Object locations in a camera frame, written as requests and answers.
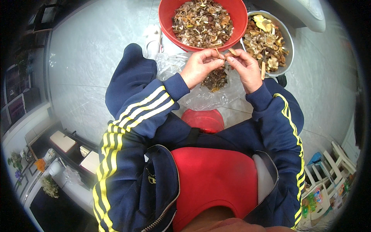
black shoe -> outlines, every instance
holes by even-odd
[[[278,81],[278,84],[282,87],[286,87],[287,85],[287,79],[286,79],[286,76],[285,74],[282,74],[282,75],[279,75],[279,76],[276,76],[276,79]]]

skin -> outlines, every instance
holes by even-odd
[[[237,55],[228,52],[218,55],[216,50],[209,49],[195,52],[189,58],[184,69],[180,73],[189,89],[193,89],[201,83],[207,75],[215,69],[221,69],[224,60],[231,65],[232,69],[240,74],[242,85],[246,94],[258,90],[263,84],[257,61],[242,49],[236,49]],[[197,215],[188,223],[182,232],[292,232],[288,227],[274,226],[264,228],[253,225],[242,219],[235,218],[233,212],[222,206],[209,208]]]

ribbed cuff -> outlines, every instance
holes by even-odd
[[[263,82],[262,86],[251,94],[246,94],[246,100],[251,103],[255,111],[265,110],[271,100],[273,99],[272,95],[268,91],[265,83]]]
[[[175,73],[174,76],[171,76],[169,79],[163,81],[162,83],[165,86],[166,92],[174,101],[179,100],[184,95],[190,92],[188,86],[185,84],[183,78],[179,73]]]

person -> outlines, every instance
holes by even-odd
[[[198,133],[173,110],[221,68],[214,49],[195,52],[166,81],[130,44],[106,91],[115,117],[101,142],[93,189],[99,231],[290,231],[301,219],[303,113],[241,49],[225,57],[240,74],[252,118]]]

hand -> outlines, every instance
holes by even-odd
[[[180,75],[188,88],[193,89],[205,80],[212,70],[223,66],[224,60],[222,59],[219,59],[218,53],[213,49],[195,52],[189,58]]]
[[[237,55],[226,53],[228,63],[240,74],[246,94],[255,92],[263,84],[257,61],[242,49],[236,49]]]

